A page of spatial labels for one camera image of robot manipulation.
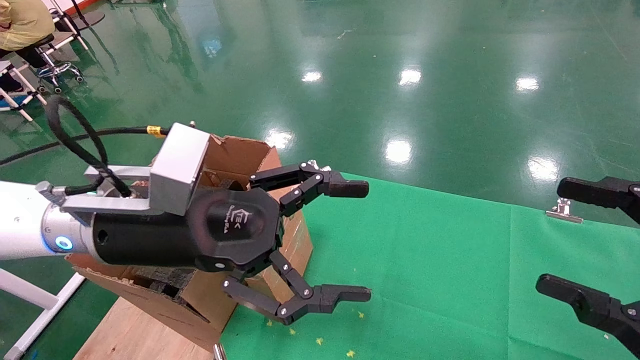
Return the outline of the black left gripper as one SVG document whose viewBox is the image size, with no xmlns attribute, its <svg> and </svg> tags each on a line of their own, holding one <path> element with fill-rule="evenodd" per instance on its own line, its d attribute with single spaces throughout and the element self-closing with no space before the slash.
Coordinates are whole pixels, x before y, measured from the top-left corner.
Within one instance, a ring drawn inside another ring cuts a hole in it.
<svg viewBox="0 0 640 360">
<path fill-rule="evenodd" d="M 277 249 L 282 217 L 318 198 L 366 198 L 370 183 L 299 162 L 249 176 L 252 190 L 198 190 L 184 215 L 94 215 L 93 246 L 105 264 L 233 272 L 222 291 L 244 307 L 289 326 L 309 313 L 333 313 L 340 302 L 371 300 L 359 285 L 310 286 Z M 288 189 L 278 202 L 267 192 Z M 280 303 L 243 281 L 271 265 L 293 296 Z"/>
</svg>

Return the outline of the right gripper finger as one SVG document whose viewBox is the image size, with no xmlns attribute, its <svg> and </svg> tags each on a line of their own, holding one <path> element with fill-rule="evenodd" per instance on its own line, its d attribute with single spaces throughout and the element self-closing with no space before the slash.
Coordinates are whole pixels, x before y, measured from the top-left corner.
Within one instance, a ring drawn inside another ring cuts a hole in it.
<svg viewBox="0 0 640 360">
<path fill-rule="evenodd" d="M 640 355 L 640 302 L 623 304 L 602 292 L 559 276 L 542 274 L 535 289 L 570 305 L 578 321 L 615 337 L 635 357 Z"/>
<path fill-rule="evenodd" d="M 618 208 L 635 223 L 640 222 L 640 183 L 605 177 L 599 181 L 565 177 L 557 186 L 560 198 L 602 208 Z"/>
</svg>

